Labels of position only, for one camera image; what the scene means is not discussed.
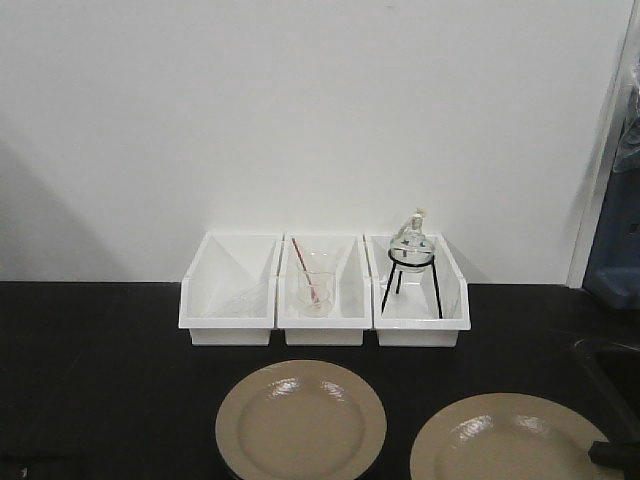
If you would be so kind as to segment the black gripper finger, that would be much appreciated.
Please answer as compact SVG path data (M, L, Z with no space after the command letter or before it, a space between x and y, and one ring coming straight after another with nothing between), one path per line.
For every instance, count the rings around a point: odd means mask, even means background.
M594 441L588 456L593 463L604 467L638 467L639 442Z

